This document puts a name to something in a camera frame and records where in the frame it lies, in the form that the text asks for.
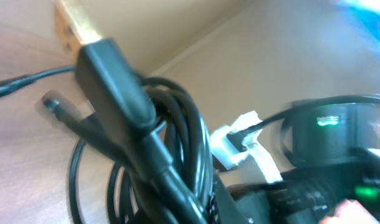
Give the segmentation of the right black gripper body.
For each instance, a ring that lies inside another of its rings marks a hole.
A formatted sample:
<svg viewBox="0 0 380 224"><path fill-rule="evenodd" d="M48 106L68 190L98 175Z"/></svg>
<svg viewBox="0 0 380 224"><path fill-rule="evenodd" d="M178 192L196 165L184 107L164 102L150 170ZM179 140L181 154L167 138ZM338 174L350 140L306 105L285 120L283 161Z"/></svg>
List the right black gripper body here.
<svg viewBox="0 0 380 224"><path fill-rule="evenodd" d="M343 198L332 175L284 174L273 183L227 189L215 183L214 223L319 223Z"/></svg>

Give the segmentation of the black USB cable long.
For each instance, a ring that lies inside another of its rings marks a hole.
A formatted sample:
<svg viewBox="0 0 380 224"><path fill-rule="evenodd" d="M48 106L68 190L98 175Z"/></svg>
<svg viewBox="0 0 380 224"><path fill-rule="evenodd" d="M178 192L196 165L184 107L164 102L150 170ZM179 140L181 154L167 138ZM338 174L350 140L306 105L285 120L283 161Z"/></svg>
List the black USB cable long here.
<svg viewBox="0 0 380 224"><path fill-rule="evenodd" d="M73 72L74 70L74 66L66 65L38 73L1 80L0 98L25 88L40 79L60 73ZM92 120L93 114L88 118L82 119L76 107L61 94L54 91L47 92L41 98L41 105L46 113L55 117L78 137L90 143L97 151L123 167L128 169L133 168L133 164L123 152L123 148L107 137L97 120Z"/></svg>

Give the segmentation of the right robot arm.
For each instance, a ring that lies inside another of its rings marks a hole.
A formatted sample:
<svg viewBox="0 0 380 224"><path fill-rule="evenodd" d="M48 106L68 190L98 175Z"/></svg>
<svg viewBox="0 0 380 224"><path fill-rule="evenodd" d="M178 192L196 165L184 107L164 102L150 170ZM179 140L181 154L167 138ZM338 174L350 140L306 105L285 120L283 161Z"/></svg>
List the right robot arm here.
<svg viewBox="0 0 380 224"><path fill-rule="evenodd" d="M225 171L251 160L262 181L214 182L213 223L380 223L380 95L298 100L240 115L211 136Z"/></svg>

